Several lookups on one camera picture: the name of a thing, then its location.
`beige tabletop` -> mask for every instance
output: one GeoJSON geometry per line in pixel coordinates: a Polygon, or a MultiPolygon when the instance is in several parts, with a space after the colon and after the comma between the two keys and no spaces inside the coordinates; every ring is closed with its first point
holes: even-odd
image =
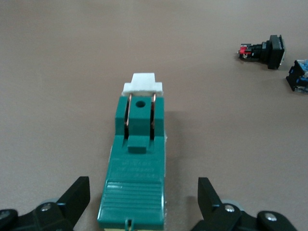
{"type": "Polygon", "coordinates": [[[306,0],[0,1],[0,209],[25,214],[90,177],[76,231],[96,221],[125,82],[163,82],[168,231],[202,218],[198,177],[252,216],[308,216],[308,95],[285,77],[308,58],[306,0]],[[282,34],[279,70],[241,43],[282,34]]]}

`screw head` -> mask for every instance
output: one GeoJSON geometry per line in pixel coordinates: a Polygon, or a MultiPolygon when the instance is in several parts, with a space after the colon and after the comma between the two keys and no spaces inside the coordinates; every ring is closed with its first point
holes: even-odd
{"type": "Polygon", "coordinates": [[[50,208],[51,208],[51,205],[50,205],[50,203],[48,203],[48,204],[45,204],[40,210],[42,212],[45,212],[45,211],[49,210],[50,208]]]}
{"type": "Polygon", "coordinates": [[[1,220],[1,219],[4,219],[4,218],[7,218],[9,215],[10,215],[10,212],[9,212],[9,211],[7,211],[7,210],[2,211],[2,212],[0,213],[0,220],[1,220]]]}
{"type": "Polygon", "coordinates": [[[272,214],[272,213],[266,213],[266,214],[265,214],[265,218],[266,218],[267,220],[270,220],[270,221],[277,221],[277,218],[276,218],[275,215],[272,214]]]}
{"type": "Polygon", "coordinates": [[[231,205],[225,205],[225,210],[229,213],[233,213],[235,211],[234,207],[231,205]]]}

